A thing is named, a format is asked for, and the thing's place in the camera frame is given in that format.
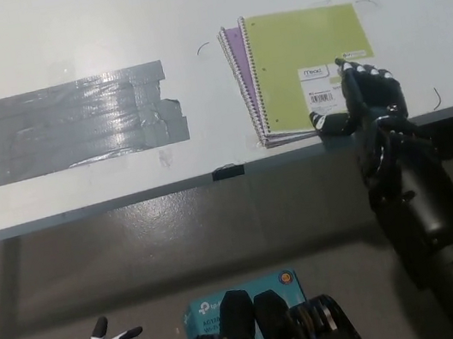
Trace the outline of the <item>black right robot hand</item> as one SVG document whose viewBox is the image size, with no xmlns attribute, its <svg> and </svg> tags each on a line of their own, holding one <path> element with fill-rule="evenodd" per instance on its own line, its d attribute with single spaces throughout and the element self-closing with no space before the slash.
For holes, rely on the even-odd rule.
<svg viewBox="0 0 453 339">
<path fill-rule="evenodd" d="M 377 118 L 408 117 L 402 87 L 391 72 L 343 58 L 337 58 L 335 64 L 341 76 L 341 94 L 346 111 L 326 115 L 311 112 L 309 118 L 317 134 L 348 136 Z"/>
</svg>

